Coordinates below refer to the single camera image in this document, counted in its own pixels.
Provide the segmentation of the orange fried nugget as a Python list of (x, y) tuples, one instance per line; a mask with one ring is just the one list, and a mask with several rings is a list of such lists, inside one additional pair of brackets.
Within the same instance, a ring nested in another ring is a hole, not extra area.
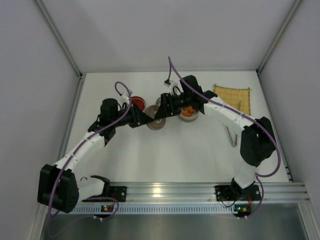
[(193, 109), (191, 106), (187, 107), (187, 108), (186, 108), (186, 111), (187, 111), (188, 113), (190, 113), (190, 114), (193, 114), (193, 113), (194, 113), (194, 109)]
[(193, 116), (193, 114), (190, 113), (190, 112), (188, 112), (188, 111), (183, 111), (181, 114), (182, 114), (183, 116), (185, 116), (185, 117), (192, 117), (192, 116)]

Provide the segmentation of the brown round lid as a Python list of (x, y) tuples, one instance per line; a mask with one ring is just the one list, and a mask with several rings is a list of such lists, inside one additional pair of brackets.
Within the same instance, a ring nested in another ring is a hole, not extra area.
[[(144, 113), (147, 116), (154, 119), (156, 113), (158, 112), (158, 109), (159, 109), (158, 105), (150, 105), (144, 110)], [(153, 131), (157, 131), (162, 129), (165, 126), (165, 124), (166, 124), (166, 119), (162, 118), (162, 119), (154, 120), (153, 122), (147, 123), (146, 126)]]

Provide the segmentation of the brown metal lunch tin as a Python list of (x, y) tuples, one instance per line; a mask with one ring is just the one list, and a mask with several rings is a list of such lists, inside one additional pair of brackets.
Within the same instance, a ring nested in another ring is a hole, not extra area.
[(187, 107), (185, 107), (185, 108), (183, 108), (183, 109), (181, 110), (181, 113), (178, 115), (178, 117), (179, 117), (182, 121), (187, 122), (187, 123), (194, 122), (194, 121), (198, 118), (199, 112), (194, 109), (194, 112), (193, 112), (192, 117), (186, 117), (186, 116), (183, 116), (183, 115), (182, 115), (182, 112), (183, 112), (183, 111), (186, 111), (186, 108), (187, 108)]

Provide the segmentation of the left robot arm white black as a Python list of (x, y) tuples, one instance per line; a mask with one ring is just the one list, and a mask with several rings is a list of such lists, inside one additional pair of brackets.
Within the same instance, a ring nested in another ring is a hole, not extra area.
[(116, 134), (116, 129), (128, 125), (140, 127), (153, 122), (135, 103), (120, 105), (114, 98), (102, 101), (100, 113), (82, 140), (62, 159), (40, 170), (37, 201), (64, 213), (70, 213), (79, 201), (109, 201), (111, 183), (106, 177), (80, 177), (93, 156)]

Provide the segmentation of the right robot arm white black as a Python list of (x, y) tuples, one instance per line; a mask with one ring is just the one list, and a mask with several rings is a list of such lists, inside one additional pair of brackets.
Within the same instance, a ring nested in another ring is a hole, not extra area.
[(266, 117), (252, 118), (225, 103), (215, 92), (203, 91), (194, 75), (188, 75), (179, 82), (167, 79), (164, 85), (170, 92), (161, 94), (155, 120), (178, 116), (183, 109), (191, 107), (218, 120), (240, 138), (242, 163), (229, 188), (239, 197), (254, 184), (260, 164), (274, 152), (280, 152), (271, 121)]

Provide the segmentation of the red metal lunch tin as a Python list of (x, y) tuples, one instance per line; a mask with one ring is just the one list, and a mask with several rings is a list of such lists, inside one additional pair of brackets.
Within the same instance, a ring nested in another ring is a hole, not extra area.
[(161, 97), (156, 100), (156, 105), (159, 107), (161, 105)]

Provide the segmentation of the red round lid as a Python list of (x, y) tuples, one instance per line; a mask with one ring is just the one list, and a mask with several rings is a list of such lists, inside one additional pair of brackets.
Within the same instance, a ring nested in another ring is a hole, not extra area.
[(138, 108), (141, 110), (141, 111), (144, 111), (146, 109), (146, 102), (145, 100), (140, 97), (140, 96), (133, 96), (131, 98), (131, 102), (133, 104), (136, 104), (138, 106)]

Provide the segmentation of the bamboo sushi mat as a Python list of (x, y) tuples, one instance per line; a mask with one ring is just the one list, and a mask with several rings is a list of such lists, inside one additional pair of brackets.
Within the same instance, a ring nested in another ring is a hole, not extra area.
[(213, 91), (225, 103), (246, 115), (251, 115), (251, 89), (249, 87), (230, 88), (214, 84)]

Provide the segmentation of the aluminium mounting rail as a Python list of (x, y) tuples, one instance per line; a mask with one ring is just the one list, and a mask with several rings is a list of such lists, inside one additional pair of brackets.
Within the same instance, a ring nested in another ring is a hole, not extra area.
[[(218, 201), (216, 198), (216, 185), (229, 185), (227, 183), (156, 183), (156, 182), (113, 182), (111, 186), (126, 186), (127, 204), (208, 204), (224, 203), (231, 201)], [(308, 201), (309, 195), (303, 183), (296, 182), (267, 182), (254, 183), (259, 187), (261, 200), (266, 203), (299, 203)], [(101, 193), (89, 193), (84, 195), (85, 191), (79, 191), (79, 201), (89, 197), (100, 195)]]

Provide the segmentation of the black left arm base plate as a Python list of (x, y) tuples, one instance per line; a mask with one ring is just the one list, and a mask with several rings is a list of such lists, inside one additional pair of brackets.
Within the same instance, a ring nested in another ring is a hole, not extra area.
[(126, 202), (127, 187), (126, 186), (111, 186), (109, 185), (99, 195), (91, 196), (83, 202), (111, 202), (112, 199), (117, 200), (120, 203)]

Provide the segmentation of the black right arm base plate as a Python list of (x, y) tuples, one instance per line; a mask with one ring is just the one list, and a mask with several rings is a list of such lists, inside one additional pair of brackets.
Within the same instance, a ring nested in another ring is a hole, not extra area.
[(214, 187), (216, 199), (218, 201), (234, 202), (234, 201), (248, 201), (249, 197), (252, 201), (260, 201), (262, 195), (257, 185), (252, 185), (247, 188), (240, 188), (230, 184), (216, 185)]

